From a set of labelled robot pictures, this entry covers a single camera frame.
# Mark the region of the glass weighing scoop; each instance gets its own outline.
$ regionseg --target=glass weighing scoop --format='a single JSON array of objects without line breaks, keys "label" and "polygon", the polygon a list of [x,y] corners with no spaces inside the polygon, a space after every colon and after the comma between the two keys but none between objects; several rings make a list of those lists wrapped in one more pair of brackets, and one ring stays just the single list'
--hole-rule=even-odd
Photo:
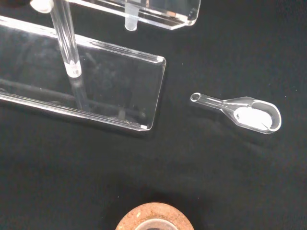
[{"label": "glass weighing scoop", "polygon": [[280,112],[275,105],[251,97],[220,100],[196,92],[190,99],[193,103],[221,110],[237,126],[256,132],[270,134],[282,125]]}]

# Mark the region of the clear plastic rod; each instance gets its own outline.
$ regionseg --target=clear plastic rod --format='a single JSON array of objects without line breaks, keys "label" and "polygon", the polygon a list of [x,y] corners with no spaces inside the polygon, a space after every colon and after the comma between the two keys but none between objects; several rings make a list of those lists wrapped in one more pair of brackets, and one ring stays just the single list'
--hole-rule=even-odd
[{"label": "clear plastic rod", "polygon": [[[140,3],[141,0],[133,0],[136,3]],[[125,18],[125,28],[129,31],[135,31],[138,27],[139,8],[132,3],[125,3],[125,13],[129,16]]]},{"label": "clear plastic rod", "polygon": [[223,107],[223,101],[214,97],[210,97],[204,94],[201,94],[199,92],[194,93],[191,96],[191,101],[201,104],[201,105],[206,105],[214,109],[219,109],[221,110]]},{"label": "clear plastic rod", "polygon": [[75,40],[69,2],[53,0],[50,12],[53,26],[57,32],[59,47],[68,76],[77,78],[81,75],[81,65]]}]

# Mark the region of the black surface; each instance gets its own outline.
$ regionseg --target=black surface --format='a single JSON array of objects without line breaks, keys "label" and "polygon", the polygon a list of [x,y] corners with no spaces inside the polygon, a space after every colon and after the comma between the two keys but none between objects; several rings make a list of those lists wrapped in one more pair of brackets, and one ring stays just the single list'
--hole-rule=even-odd
[{"label": "black surface", "polygon": [[[306,1],[203,1],[193,27],[136,33],[121,17],[72,12],[78,34],[166,57],[155,127],[141,138],[3,106],[2,229],[113,230],[150,201],[196,230],[307,229]],[[239,128],[192,108],[194,92],[274,103],[282,128]]]}]

